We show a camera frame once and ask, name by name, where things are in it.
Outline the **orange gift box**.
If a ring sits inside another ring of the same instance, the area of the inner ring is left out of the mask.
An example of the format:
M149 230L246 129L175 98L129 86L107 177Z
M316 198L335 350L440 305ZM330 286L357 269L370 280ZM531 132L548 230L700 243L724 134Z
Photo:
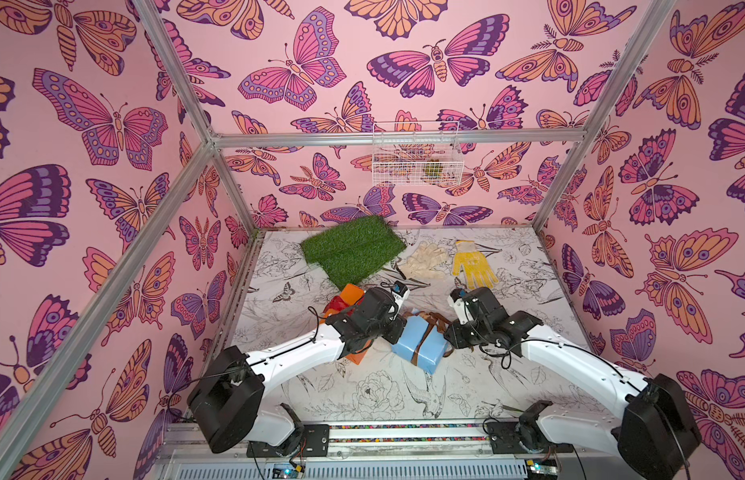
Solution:
M364 297L364 290L354 284L346 284L346 287L338 295L344 297L344 299L346 299L346 302L348 302L348 304L352 306L356 305ZM366 342L366 345L364 347L360 347L357 350L354 350L354 353L348 354L346 356L346 359L350 360L350 362L356 365L360 365L362 363L362 360L364 360L364 356L366 356L366 350L368 350L368 348L370 348L370 346L372 345L372 340Z

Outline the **brown satin ribbon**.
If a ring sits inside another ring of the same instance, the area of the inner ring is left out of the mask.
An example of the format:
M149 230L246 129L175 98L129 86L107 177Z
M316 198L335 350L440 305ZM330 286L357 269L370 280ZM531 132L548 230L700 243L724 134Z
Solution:
M408 319L408 328L415 338L411 363L434 374L443 358L453 352L445 338L451 322L440 313L421 312Z

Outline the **light blue gift box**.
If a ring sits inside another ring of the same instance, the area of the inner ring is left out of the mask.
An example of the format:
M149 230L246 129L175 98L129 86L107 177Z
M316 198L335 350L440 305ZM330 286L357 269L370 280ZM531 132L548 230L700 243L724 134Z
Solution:
M438 313L412 315L392 350L396 356L434 375L443 358L449 355L450 344L445 333L450 322Z

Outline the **red satin ribbon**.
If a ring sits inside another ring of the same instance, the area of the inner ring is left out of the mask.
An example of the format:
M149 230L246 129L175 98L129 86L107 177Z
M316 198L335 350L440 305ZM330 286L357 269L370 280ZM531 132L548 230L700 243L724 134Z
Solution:
M344 297L340 295L334 296L330 300L330 302L326 304L326 307L324 308L324 311L322 312L322 317L324 317L324 319L330 318L330 316L333 316L333 315L336 315L342 312L342 310L345 310L346 308L348 308L348 306L350 306L350 304L346 302L346 299L344 299Z

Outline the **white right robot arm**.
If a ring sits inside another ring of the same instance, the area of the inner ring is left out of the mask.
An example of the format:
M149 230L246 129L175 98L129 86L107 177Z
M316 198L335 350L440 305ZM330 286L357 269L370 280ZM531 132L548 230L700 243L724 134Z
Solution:
M676 380L620 367L528 312L510 314L489 288L456 288L448 302L457 316L444 334L452 348L491 346L504 358L535 362L584 390L611 414L567 413L549 400L538 401L518 418L524 450L580 446L621 458L645 479L672 479L690 470L702 434Z

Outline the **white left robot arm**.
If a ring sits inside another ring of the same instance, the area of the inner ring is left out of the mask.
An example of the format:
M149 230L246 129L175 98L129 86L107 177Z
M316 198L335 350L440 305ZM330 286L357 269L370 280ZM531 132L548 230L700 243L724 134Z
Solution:
M409 295L400 281L375 286L339 312L322 316L310 308L316 328L303 336L260 351L244 353L236 346L222 350L192 380L188 396L188 410L210 451L222 454L243 441L270 445L280 455L296 451L304 423L288 404L270 404L266 398L312 368L366 351L380 337L397 342L406 325L401 310Z

